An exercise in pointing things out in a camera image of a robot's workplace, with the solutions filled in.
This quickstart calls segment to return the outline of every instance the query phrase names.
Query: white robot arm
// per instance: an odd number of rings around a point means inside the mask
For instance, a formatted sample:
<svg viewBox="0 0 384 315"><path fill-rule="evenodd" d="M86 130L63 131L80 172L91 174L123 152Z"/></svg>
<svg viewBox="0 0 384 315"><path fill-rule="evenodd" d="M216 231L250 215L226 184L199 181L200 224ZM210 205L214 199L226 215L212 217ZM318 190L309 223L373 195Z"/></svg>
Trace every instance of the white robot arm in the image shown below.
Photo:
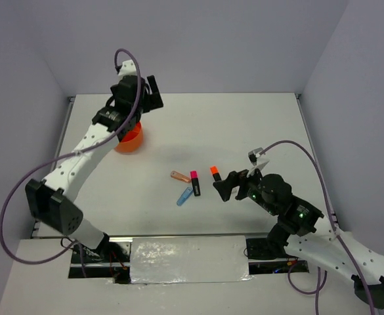
<svg viewBox="0 0 384 315"><path fill-rule="evenodd" d="M87 133L72 151L73 156L65 159L41 182L31 179L26 185L32 216L63 236L77 240L92 259L108 257L110 252L120 261L126 261L127 257L104 232L83 217L74 204L79 190L103 157L135 127L143 113L163 107L154 76L147 77L148 83L141 78L140 99L131 115L138 87L135 73L131 60L119 67L119 83L110 88L112 96L92 119Z"/></svg>
<svg viewBox="0 0 384 315"><path fill-rule="evenodd" d="M267 239L247 239L247 256L255 259L268 256L273 259L289 255L305 259L341 276L354 286L356 296L368 303L359 276L362 274L374 306L384 308L384 256L356 241L350 233L342 231L333 215L327 213L325 216L326 211L294 196L291 186L280 175L262 175L261 170L268 163L264 152L266 150L262 148L250 151L248 156L253 164L250 170L233 171L225 180L213 183L223 201L228 201L232 189L238 186L236 200L250 198L271 215L278 216L278 222Z"/></svg>

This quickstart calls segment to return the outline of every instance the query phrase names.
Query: orange cup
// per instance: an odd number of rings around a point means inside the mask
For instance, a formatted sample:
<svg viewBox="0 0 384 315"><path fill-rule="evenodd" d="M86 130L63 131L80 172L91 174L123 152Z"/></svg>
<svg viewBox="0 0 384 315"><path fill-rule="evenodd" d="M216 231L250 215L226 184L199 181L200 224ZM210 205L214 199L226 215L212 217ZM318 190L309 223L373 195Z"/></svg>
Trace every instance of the orange cup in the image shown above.
<svg viewBox="0 0 384 315"><path fill-rule="evenodd" d="M142 125L137 123L132 131L129 131L123 140L114 148L119 153L131 153L140 147L144 141L144 132L142 131Z"/></svg>

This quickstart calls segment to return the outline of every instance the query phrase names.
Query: white tabletop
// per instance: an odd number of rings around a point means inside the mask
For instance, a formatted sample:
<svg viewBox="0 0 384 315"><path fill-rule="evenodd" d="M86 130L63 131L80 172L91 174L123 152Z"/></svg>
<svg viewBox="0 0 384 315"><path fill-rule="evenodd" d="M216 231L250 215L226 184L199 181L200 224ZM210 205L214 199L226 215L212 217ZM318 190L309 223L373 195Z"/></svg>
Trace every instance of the white tabletop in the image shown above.
<svg viewBox="0 0 384 315"><path fill-rule="evenodd" d="M61 154L75 147L109 95L77 95ZM110 152L81 189L75 203L97 228L113 236L268 232L276 222L249 200L223 203L209 168L225 178L249 169L247 153L290 139L311 152L292 93L163 94L164 108L144 114L144 144L134 154ZM264 173L279 173L293 192L324 210L316 173L296 147L272 149ZM185 183L171 171L196 170L202 195L182 206ZM42 224L37 236L59 234Z"/></svg>
<svg viewBox="0 0 384 315"><path fill-rule="evenodd" d="M22 240L17 255L29 260L61 250L58 240ZM119 285L107 279L68 279L70 253L47 264L14 262L0 315L237 315L314 314L314 297L294 291L285 274L232 283ZM314 289L316 273L295 273L301 289ZM363 315L368 306L333 275L320 294L321 315Z"/></svg>

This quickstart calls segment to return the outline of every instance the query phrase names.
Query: white wall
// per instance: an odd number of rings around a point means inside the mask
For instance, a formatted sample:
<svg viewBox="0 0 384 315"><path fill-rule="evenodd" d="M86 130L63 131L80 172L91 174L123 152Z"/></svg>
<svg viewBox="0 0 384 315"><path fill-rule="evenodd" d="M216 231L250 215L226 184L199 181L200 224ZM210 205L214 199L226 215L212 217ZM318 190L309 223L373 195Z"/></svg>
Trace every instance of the white wall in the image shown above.
<svg viewBox="0 0 384 315"><path fill-rule="evenodd" d="M12 185L51 158L66 98L11 6L0 0L0 208ZM5 236L12 250L33 222L24 191L11 202ZM0 247L0 300L12 261Z"/></svg>
<svg viewBox="0 0 384 315"><path fill-rule="evenodd" d="M348 0L21 0L67 95L108 93L128 48L165 93L301 92Z"/></svg>
<svg viewBox="0 0 384 315"><path fill-rule="evenodd" d="M302 107L339 220L384 254L384 0L350 1Z"/></svg>

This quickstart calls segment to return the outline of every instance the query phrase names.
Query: purple cable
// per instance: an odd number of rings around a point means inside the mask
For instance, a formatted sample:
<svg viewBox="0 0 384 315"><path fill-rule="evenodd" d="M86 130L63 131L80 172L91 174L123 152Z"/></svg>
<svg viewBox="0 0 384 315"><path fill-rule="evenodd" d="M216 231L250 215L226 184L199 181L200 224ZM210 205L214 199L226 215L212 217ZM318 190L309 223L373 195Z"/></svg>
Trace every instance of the purple cable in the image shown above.
<svg viewBox="0 0 384 315"><path fill-rule="evenodd" d="M106 140L104 140L103 142L100 142L98 144L95 144L94 146L90 146L88 148L85 148L85 149L82 149L80 150L81 153L85 153L85 152L89 152L91 150L94 150L96 148L98 148L99 146L102 146L104 144L106 144L107 142L109 142L110 140L112 140L114 137L117 136L118 133L121 132L121 130L126 126L126 124L128 124L128 122L131 120L131 118L133 117L133 114L135 113L135 110L137 109L138 107L138 103L139 103L139 99L140 99L140 90L141 90L141 78L140 78L140 70L139 70L139 65L138 65L138 62L136 60L136 58L129 52L127 51L126 49L123 49L123 48L120 48L116 51L115 55L114 55L114 59L115 61L117 62L117 56L119 55L119 53L125 53L127 54L133 61L133 63L135 64L135 67L137 69L137 77L138 77L138 83L137 83L137 94L136 94L136 98L135 98L135 102L133 103L133 107L132 107L132 110L131 112L129 113L129 115L126 117L125 121L121 124L121 126L112 134L110 135ZM49 261L52 261L56 258L58 258L59 256L63 255L65 252L67 252L67 250L69 250L69 248L71 248L71 246L75 245L77 243L77 241L73 241L67 248L65 248L63 251L57 253L56 255L50 257L50 258L47 258L47 259L43 259L41 261L27 261L25 259L21 259L19 257L17 257L13 252L10 251L10 249L8 248L8 246L6 245L5 243L5 239L3 237L3 221L4 221L4 218L5 218L5 212L7 210L7 207L8 207L8 204L9 204L9 201L11 200L12 196L14 195L14 193L16 192L16 190L18 189L18 187L26 180L28 179L33 173L35 173L36 171L38 171L39 169L42 169L44 168L45 166L48 166L54 162L57 162L57 161L60 161L61 159L67 159L67 158L71 158L72 156L75 156L76 153L75 152L71 152L71 153L68 153L68 154L64 154L63 156L58 156L54 159L51 159L50 161L48 162L45 162L35 168L33 168L31 171L29 171L27 174L25 174L16 184L15 186L11 189L11 191L9 192L7 198L5 199L5 202L2 206L2 210L1 210L1 214L0 214L0 243L1 243L1 246L4 250L4 252L10 257L12 258L13 260L15 261L18 261L19 263L22 263L22 264L44 264L44 263L48 263Z"/></svg>
<svg viewBox="0 0 384 315"><path fill-rule="evenodd" d="M326 284L326 280L328 278L328 272L325 271L324 272L324 278L323 278L323 282L322 284L318 284L318 287L314 290L314 291L303 291L301 289L299 289L292 281L291 281L291 272L292 270L294 269L295 266L297 266L297 264L293 264L289 270L288 270L288 274L287 274L287 277L288 277L288 282L289 284L297 291L297 292L300 292L301 294L304 294L304 295L313 295L313 294L316 294L317 292L320 292L321 289L323 289L324 285Z"/></svg>
<svg viewBox="0 0 384 315"><path fill-rule="evenodd" d="M82 244L78 243L78 248L79 248L79 260L81 261L81 270L82 274L84 275L84 278L87 277L87 273L85 272L85 267L84 267L84 250L82 248Z"/></svg>
<svg viewBox="0 0 384 315"><path fill-rule="evenodd" d="M321 174L321 172L320 172L320 170L319 170L319 168L318 168L318 166L316 164L316 161L311 156L311 154L302 145L300 145L299 143L297 143L295 141L292 141L292 140L281 140L281 141L275 142L275 143L271 144L270 146L268 146L266 149L264 149L262 152L260 152L260 155L268 152L273 147L275 147L275 146L277 146L279 144L283 144L283 143L293 144L294 146L297 146L298 148L300 148L305 153L305 155L310 159L311 163L313 164L314 168L316 169L316 173L317 173L318 179L320 180L320 185L322 186L324 202L326 204L326 210L328 212L328 217L329 217L329 220L330 220L331 228L333 229L334 232L336 232L336 226L333 223L333 218L332 218L332 215L331 215L330 204L329 204L329 201L328 201L328 194L326 192L326 185L324 184L324 179L323 179L322 174ZM361 271L358 263L356 262L354 256L352 255L351 251L349 250L349 248L346 246L345 242L342 240L341 236L338 235L336 238L340 241L343 249L347 252L347 255L349 256L349 259L352 261L356 271L358 272L358 275L359 275L359 277L361 279L361 282L362 282L362 286L364 287L364 290L365 290L366 295L367 295L367 300L368 300L368 305L370 306L371 315L375 315L374 303L373 303L373 299L372 299L372 296L371 296L371 292L368 289L367 281L365 280L365 277L362 274L362 271Z"/></svg>
<svg viewBox="0 0 384 315"><path fill-rule="evenodd" d="M316 312L316 315L320 315L318 311L318 297L320 296L320 290L322 289L322 286L320 285L320 278L321 278L322 271L320 270L320 267L317 267L317 286L316 286L316 295L314 296L314 310ZM326 276L328 275L328 272L324 272L324 280L323 285L326 282Z"/></svg>

